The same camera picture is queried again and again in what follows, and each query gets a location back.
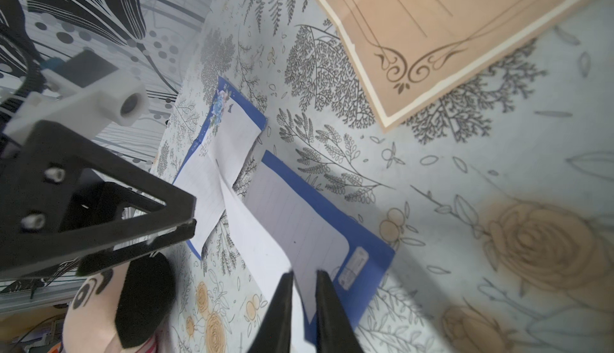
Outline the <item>cream letter paper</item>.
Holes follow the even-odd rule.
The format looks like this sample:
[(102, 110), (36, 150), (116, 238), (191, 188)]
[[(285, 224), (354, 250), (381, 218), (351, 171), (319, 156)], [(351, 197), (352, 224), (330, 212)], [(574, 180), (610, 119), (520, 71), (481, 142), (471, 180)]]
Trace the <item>cream letter paper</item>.
[(591, 0), (316, 0), (383, 130)]

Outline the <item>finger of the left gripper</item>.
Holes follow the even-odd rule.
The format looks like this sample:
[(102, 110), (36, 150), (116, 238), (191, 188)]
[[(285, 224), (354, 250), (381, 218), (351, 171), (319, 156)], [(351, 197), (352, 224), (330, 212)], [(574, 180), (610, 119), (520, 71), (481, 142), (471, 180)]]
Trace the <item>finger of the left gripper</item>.
[(79, 264), (90, 243), (84, 228), (109, 182), (161, 203), (172, 185), (61, 124), (38, 122), (17, 156), (1, 162), (2, 278)]
[(166, 202), (150, 199), (116, 183), (105, 183), (92, 221), (78, 276), (92, 276), (194, 236), (197, 200), (166, 185)]

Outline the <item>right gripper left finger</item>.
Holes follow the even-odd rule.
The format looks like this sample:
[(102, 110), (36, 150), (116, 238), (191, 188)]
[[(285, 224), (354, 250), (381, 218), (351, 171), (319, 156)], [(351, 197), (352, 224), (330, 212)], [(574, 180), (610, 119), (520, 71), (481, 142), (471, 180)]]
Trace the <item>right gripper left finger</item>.
[(290, 352), (293, 289), (294, 273), (284, 273), (248, 353)]

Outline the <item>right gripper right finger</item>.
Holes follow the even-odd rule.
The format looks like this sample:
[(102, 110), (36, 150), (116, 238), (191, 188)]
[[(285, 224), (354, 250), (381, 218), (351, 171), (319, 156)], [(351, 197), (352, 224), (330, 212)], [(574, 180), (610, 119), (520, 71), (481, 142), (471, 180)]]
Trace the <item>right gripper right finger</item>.
[(317, 352), (363, 353), (326, 271), (318, 270), (316, 286)]

